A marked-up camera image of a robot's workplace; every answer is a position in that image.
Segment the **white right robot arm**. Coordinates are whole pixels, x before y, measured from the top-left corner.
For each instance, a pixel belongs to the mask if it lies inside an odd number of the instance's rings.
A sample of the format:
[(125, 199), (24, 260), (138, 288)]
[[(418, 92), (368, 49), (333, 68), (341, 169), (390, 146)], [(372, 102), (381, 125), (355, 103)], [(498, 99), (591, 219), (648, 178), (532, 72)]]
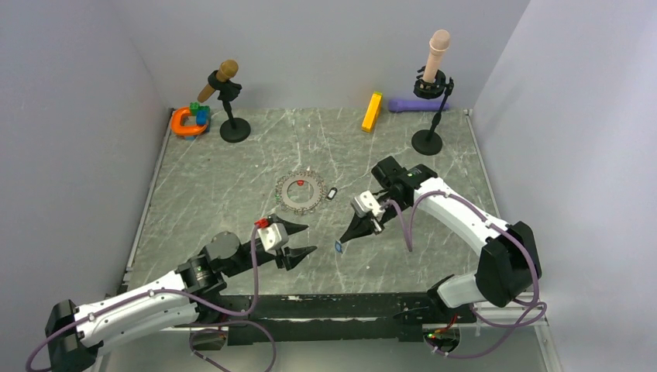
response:
[(524, 222), (509, 224), (454, 191), (424, 164), (402, 167), (386, 157), (371, 170), (380, 191), (364, 191), (351, 205), (354, 216), (339, 243), (383, 232), (384, 225), (409, 208), (437, 219), (461, 238), (478, 258), (474, 271), (449, 275), (428, 291), (428, 314), (446, 322), (457, 308), (487, 301), (503, 308), (531, 288), (542, 275), (533, 231)]

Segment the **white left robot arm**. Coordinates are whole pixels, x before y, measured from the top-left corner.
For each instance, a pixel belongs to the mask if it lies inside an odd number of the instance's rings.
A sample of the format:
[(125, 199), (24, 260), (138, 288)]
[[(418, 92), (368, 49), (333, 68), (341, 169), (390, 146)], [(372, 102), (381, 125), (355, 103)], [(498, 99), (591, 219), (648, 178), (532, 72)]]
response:
[[(272, 214), (254, 223), (245, 243), (233, 232), (220, 232), (200, 251), (150, 283), (95, 303), (56, 304), (47, 321), (48, 371), (84, 371), (112, 348), (161, 329), (221, 319), (245, 319), (258, 304), (258, 269), (274, 262), (292, 270), (316, 246), (290, 248), (290, 236), (307, 229)], [(248, 305), (221, 303), (227, 278), (253, 274), (253, 295)]]

